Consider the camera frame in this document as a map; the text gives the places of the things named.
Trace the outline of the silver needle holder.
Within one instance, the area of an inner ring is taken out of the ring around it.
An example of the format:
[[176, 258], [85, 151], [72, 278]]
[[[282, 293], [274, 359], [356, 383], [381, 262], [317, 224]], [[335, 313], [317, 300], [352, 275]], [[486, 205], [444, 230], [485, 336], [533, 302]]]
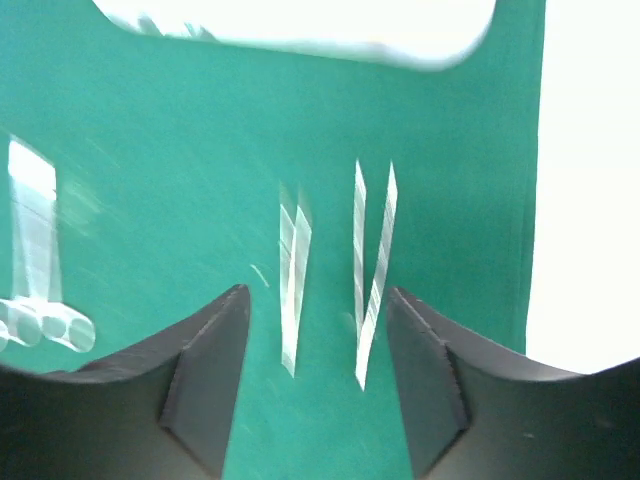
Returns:
[[1, 346], [46, 338], [75, 352], [96, 341], [92, 320], [63, 302], [57, 229], [56, 170], [38, 151], [11, 136], [8, 177], [12, 208], [12, 292], [1, 300]]

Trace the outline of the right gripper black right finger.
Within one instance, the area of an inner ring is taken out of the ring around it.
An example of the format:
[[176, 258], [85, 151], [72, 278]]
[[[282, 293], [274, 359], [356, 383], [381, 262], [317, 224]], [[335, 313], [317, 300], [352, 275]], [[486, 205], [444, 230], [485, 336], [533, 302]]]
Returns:
[[635, 479], [639, 363], [551, 367], [444, 317], [405, 289], [387, 335], [417, 479]]

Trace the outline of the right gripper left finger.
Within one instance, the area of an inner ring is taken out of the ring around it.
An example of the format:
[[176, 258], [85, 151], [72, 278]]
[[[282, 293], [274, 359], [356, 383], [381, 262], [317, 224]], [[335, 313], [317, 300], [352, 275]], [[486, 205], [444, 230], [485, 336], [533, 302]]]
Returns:
[[220, 478], [249, 326], [249, 289], [235, 285], [78, 370], [3, 366], [2, 477]]

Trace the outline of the green surgical cloth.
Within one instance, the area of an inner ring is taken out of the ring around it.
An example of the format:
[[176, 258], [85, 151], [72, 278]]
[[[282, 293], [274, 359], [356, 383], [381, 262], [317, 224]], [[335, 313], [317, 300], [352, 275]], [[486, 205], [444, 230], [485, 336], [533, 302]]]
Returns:
[[[366, 384], [354, 376], [354, 173], [366, 273], [394, 179], [387, 285], [523, 351], [545, 5], [497, 4], [477, 50], [421, 72], [136, 35], [90, 1], [3, 2], [1, 137], [56, 167], [63, 295], [96, 344], [12, 344], [2, 361], [75, 369], [245, 284], [225, 477], [410, 478], [384, 320]], [[312, 217], [294, 377], [281, 362], [281, 184]]]

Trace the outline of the metal tray yellow liner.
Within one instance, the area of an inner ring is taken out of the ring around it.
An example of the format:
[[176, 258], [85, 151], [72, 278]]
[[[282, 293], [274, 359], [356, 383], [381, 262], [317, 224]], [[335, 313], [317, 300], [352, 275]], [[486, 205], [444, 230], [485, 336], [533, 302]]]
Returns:
[[116, 26], [157, 35], [423, 71], [452, 68], [483, 42], [495, 1], [98, 1]]

